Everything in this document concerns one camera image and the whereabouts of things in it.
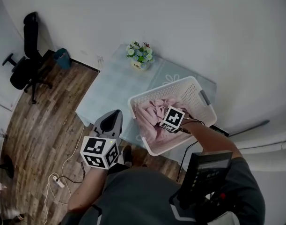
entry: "teal trash bin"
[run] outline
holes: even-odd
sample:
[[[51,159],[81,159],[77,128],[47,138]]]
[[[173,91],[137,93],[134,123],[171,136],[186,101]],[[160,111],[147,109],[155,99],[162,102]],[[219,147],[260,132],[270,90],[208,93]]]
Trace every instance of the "teal trash bin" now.
[[[54,55],[53,59],[57,64],[60,65],[62,69],[69,69],[71,67],[71,61],[68,51],[65,48],[58,49]]]

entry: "flower pot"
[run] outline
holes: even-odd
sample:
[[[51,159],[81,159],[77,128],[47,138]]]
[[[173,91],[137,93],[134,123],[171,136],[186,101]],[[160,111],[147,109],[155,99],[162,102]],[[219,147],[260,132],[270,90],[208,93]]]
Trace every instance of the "flower pot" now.
[[[132,65],[134,68],[138,69],[138,70],[146,71],[146,70],[149,68],[149,66],[150,66],[150,62],[140,63],[140,62],[135,61],[135,60],[132,59],[131,65]]]

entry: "gray shirt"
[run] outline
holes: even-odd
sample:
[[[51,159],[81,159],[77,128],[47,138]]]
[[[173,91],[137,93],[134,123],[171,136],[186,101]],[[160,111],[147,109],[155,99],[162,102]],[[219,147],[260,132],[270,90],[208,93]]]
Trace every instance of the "gray shirt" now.
[[[158,171],[147,167],[127,169],[108,176],[103,194],[84,213],[67,213],[61,225],[177,225],[194,224],[179,221],[172,212],[169,198],[180,185]],[[223,193],[237,196],[235,213],[241,225],[263,225],[265,206],[248,164],[234,158],[222,188]],[[191,210],[182,215],[193,217]]]

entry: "basket handle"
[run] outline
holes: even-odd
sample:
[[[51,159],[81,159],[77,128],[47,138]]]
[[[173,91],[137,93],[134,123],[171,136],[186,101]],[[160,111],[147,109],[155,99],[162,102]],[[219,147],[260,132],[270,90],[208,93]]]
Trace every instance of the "basket handle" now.
[[[206,102],[206,105],[209,106],[211,103],[210,103],[210,101],[209,101],[207,95],[205,94],[204,90],[201,90],[201,91],[199,92],[199,94],[202,95],[204,101]]]

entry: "light blue table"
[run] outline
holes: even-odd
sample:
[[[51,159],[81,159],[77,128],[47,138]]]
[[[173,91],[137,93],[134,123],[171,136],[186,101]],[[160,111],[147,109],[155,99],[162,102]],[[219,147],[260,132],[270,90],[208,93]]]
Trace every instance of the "light blue table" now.
[[[154,64],[147,71],[136,70],[131,67],[130,59],[126,58],[126,45],[120,45],[111,59],[104,64],[78,105],[76,113],[84,125],[89,126],[105,113],[120,109],[123,113],[120,138],[145,147],[138,126],[130,114],[128,98],[187,76],[197,79],[213,104],[217,85],[212,81],[159,57],[155,57]]]

